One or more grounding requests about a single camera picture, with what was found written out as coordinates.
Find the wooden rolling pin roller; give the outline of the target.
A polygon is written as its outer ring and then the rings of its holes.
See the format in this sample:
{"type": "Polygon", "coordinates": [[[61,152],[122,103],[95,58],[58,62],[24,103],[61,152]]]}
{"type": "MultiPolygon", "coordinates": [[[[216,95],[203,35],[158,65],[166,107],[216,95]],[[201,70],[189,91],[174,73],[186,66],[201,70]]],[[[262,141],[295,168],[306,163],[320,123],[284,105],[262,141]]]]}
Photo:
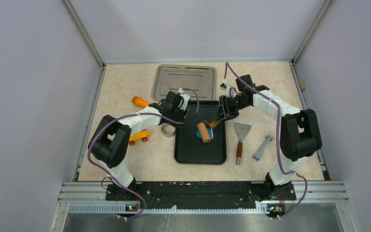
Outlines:
{"type": "Polygon", "coordinates": [[[209,123],[206,120],[201,121],[200,123],[197,124],[197,129],[200,131],[200,134],[202,136],[201,140],[203,143],[208,144],[213,140],[210,139],[210,136],[207,132],[207,128],[212,128],[214,132],[215,128],[219,126],[219,124],[220,123],[215,123],[214,121],[209,123]]]}

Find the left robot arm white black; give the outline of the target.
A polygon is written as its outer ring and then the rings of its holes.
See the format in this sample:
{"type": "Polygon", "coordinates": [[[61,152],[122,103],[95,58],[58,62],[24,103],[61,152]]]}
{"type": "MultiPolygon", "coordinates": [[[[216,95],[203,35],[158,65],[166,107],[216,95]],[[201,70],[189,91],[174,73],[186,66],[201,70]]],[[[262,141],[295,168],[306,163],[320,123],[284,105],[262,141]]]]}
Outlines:
{"type": "Polygon", "coordinates": [[[143,109],[120,117],[104,116],[88,144],[88,161],[102,169],[118,185],[117,194],[124,200],[134,197],[134,176],[124,162],[130,137],[159,126],[180,126],[188,114],[190,96],[183,88],[169,91],[166,98],[143,109]]]}

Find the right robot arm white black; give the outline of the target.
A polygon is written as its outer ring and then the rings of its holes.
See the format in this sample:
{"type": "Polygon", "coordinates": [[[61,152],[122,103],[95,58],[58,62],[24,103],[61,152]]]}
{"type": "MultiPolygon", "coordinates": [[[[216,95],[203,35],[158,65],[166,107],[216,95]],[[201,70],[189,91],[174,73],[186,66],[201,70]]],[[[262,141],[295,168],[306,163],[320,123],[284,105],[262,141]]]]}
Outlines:
{"type": "Polygon", "coordinates": [[[220,87],[225,95],[219,98],[218,111],[210,126],[214,128],[220,122],[237,118],[239,111],[249,106],[275,120],[277,164],[266,174],[256,197],[277,199],[299,167],[322,147],[316,112],[286,103],[267,86],[256,86],[250,75],[237,78],[236,84],[237,87],[233,87],[223,80],[220,87]]]}

